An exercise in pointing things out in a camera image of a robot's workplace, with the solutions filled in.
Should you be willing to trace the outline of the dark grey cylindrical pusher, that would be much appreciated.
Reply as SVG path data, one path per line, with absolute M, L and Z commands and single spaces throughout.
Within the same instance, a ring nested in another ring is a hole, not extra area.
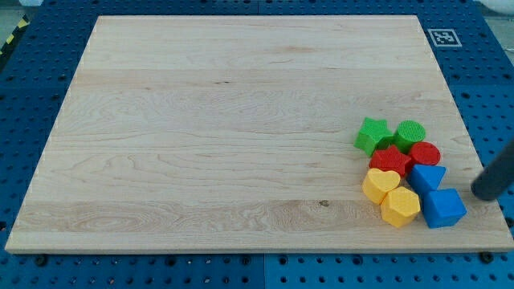
M 471 183 L 472 193 L 480 200 L 496 200 L 513 183 L 513 140 L 510 140 Z

